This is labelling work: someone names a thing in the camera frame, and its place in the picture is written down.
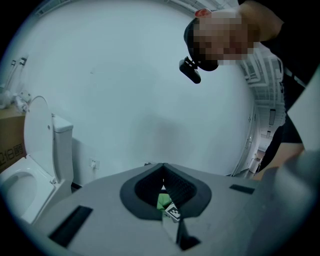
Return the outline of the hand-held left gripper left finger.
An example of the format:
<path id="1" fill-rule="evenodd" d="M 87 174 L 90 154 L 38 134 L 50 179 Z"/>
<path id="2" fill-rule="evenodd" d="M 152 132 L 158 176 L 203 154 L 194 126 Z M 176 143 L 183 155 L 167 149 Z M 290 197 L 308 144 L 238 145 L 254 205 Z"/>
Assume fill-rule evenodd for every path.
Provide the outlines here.
<path id="1" fill-rule="evenodd" d="M 78 206 L 92 212 L 67 249 L 82 256 L 174 256 L 180 247 L 169 237 L 160 220 L 137 218 L 122 204 L 122 185 L 150 171 L 146 165 L 96 179 L 44 213 L 35 228 L 48 237 Z"/>

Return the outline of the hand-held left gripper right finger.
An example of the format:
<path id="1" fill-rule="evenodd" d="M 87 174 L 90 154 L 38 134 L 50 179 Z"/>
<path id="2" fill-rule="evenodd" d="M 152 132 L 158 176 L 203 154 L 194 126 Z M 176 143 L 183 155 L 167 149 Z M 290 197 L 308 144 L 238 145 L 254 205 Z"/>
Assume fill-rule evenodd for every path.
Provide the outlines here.
<path id="1" fill-rule="evenodd" d="M 163 165 L 164 187 L 178 220 L 163 215 L 163 228 L 174 242 L 205 242 L 231 223 L 254 195 L 258 181 L 217 175 L 176 164 Z"/>

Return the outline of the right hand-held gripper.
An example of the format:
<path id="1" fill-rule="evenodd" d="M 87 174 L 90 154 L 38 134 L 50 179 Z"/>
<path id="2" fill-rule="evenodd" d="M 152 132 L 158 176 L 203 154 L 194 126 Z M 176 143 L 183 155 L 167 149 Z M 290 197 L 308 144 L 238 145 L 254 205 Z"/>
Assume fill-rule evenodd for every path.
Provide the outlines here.
<path id="1" fill-rule="evenodd" d="M 180 219 L 181 214 L 173 202 L 162 212 L 162 227 L 174 243 L 177 242 Z"/>

